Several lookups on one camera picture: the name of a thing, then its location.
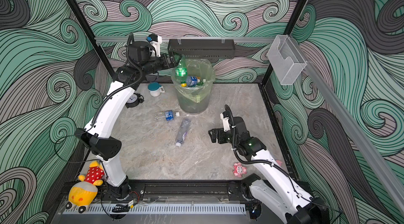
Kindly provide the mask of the pink flower toy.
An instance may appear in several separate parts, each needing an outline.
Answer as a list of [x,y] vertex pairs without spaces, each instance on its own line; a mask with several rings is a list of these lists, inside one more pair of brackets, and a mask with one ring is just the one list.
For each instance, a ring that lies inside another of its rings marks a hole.
[[243,175],[247,174],[247,168],[242,165],[242,163],[233,164],[233,175],[242,178]]

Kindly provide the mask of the green soda bottle yellow cap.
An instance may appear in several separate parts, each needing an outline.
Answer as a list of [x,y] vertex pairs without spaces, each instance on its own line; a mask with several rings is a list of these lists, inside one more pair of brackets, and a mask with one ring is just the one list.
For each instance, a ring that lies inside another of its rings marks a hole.
[[179,59],[178,65],[175,69],[175,75],[176,75],[176,80],[180,83],[180,86],[186,87],[188,71],[187,71],[187,67],[186,67],[186,59],[183,56],[181,56]]

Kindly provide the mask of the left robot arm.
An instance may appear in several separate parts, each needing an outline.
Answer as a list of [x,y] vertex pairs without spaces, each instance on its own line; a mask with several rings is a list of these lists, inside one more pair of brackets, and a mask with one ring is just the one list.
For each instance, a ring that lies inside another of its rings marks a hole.
[[174,56],[161,53],[162,42],[162,37],[156,34],[150,34],[142,41],[137,41],[133,34],[128,36],[125,64],[113,75],[107,96],[92,120],[75,132],[101,164],[108,190],[118,200],[129,196],[129,182],[120,162],[122,143],[111,133],[126,103],[146,76],[177,66]]

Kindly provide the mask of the yellow chick plush toy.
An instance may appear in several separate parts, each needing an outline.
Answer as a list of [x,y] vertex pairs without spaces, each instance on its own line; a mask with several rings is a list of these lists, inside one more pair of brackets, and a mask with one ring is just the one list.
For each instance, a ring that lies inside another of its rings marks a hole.
[[93,161],[89,165],[86,175],[79,175],[79,182],[69,191],[67,210],[78,208],[78,213],[88,211],[90,204],[98,194],[98,187],[104,183],[105,171],[102,164]]

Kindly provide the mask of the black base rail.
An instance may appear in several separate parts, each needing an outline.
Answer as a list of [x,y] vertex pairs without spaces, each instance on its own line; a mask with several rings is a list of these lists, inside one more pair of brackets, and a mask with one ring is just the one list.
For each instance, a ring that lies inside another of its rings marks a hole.
[[214,196],[230,201],[253,198],[242,180],[134,180],[128,181],[127,200],[169,196]]

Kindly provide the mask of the white mug with teal lid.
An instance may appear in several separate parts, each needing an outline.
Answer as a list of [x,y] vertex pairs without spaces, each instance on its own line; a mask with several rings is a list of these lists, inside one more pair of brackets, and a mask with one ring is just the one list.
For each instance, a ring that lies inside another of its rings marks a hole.
[[158,82],[148,84],[147,89],[152,97],[158,97],[162,93],[165,93],[164,87]]

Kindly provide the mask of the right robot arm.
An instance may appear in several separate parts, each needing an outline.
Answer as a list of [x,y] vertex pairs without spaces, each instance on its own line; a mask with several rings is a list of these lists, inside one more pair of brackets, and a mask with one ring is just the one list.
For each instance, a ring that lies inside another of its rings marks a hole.
[[263,179],[247,184],[248,198],[260,201],[284,224],[329,224],[329,208],[298,185],[257,137],[252,137],[241,117],[233,116],[228,105],[221,113],[222,128],[208,133],[213,143],[231,144],[237,162],[254,166]]

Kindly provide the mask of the black wall shelf tray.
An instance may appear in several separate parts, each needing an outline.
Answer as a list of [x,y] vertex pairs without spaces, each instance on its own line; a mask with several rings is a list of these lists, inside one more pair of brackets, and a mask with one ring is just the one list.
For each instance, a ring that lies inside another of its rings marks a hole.
[[233,40],[216,39],[171,39],[168,52],[192,59],[231,59],[235,57]]

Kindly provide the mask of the clear bottle blue label white cap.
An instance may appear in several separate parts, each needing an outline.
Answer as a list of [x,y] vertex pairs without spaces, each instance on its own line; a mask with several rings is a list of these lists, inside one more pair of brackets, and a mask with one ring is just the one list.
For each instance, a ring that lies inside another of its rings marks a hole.
[[180,116],[180,112],[173,110],[160,111],[155,115],[157,121],[173,121],[175,118]]

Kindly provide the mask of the black round alarm clock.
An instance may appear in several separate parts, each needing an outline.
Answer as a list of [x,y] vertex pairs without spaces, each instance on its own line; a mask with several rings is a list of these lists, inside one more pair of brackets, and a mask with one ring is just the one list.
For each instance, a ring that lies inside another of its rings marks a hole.
[[139,93],[134,93],[126,102],[127,108],[133,108],[144,102],[144,97]]

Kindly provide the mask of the small clear bottle blue label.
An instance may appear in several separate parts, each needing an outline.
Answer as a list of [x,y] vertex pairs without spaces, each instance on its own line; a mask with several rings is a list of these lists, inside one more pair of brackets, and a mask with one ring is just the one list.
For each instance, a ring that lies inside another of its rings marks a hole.
[[196,76],[187,76],[187,79],[185,81],[186,87],[194,87],[200,82],[201,82],[201,79]]

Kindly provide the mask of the clear acrylic wall holder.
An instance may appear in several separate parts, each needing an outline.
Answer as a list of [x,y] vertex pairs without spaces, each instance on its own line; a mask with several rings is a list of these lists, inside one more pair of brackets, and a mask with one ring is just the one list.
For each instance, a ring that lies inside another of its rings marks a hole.
[[307,66],[298,42],[289,35],[277,35],[267,53],[281,85],[293,85]]

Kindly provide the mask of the mesh bin with green bag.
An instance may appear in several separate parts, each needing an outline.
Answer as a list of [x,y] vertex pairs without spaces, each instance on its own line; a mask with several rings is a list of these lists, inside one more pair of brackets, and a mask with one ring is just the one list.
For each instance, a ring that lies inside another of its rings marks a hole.
[[186,59],[188,76],[196,76],[201,82],[194,87],[181,87],[176,80],[175,69],[171,71],[171,80],[175,85],[180,108],[189,114],[205,111],[209,104],[210,93],[216,78],[215,70],[208,60]]

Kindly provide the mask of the tall clear bottle white cap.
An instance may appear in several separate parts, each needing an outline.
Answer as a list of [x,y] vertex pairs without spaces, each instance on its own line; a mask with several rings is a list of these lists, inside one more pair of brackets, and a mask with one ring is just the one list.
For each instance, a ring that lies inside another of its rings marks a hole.
[[184,118],[182,120],[182,123],[179,127],[179,130],[178,130],[176,138],[175,138],[176,147],[181,147],[183,145],[185,138],[187,136],[187,133],[189,131],[190,124],[191,124],[191,120],[189,118]]

